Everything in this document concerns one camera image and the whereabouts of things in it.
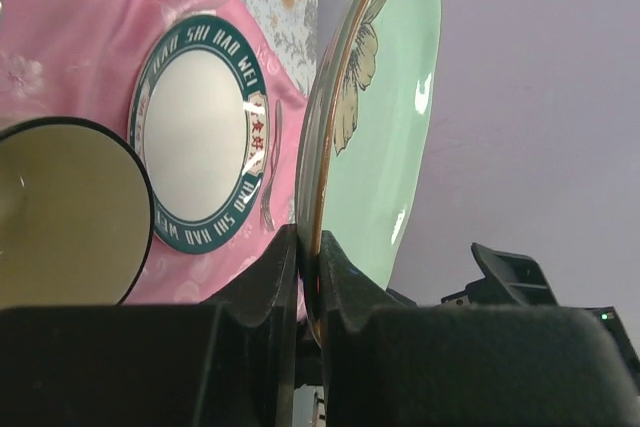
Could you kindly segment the light green plate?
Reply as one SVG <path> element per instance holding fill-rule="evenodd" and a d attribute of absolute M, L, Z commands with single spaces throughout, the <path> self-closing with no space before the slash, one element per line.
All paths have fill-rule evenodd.
<path fill-rule="evenodd" d="M 440 27 L 441 0 L 351 0 L 319 64 L 295 187 L 313 334 L 324 232 L 375 284 L 389 283 L 429 130 Z"/>

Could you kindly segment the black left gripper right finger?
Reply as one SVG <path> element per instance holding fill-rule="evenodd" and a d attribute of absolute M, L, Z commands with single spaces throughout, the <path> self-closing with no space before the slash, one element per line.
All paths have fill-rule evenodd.
<path fill-rule="evenodd" d="M 322 235 L 319 310 L 330 426 L 635 426 L 611 336 L 564 307 L 409 307 Z"/>

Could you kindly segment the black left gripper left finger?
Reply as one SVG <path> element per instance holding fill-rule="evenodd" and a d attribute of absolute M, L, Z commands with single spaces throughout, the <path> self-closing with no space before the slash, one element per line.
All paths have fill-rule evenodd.
<path fill-rule="evenodd" d="M 1 314 L 5 426 L 288 426 L 297 236 L 200 304 Z"/>

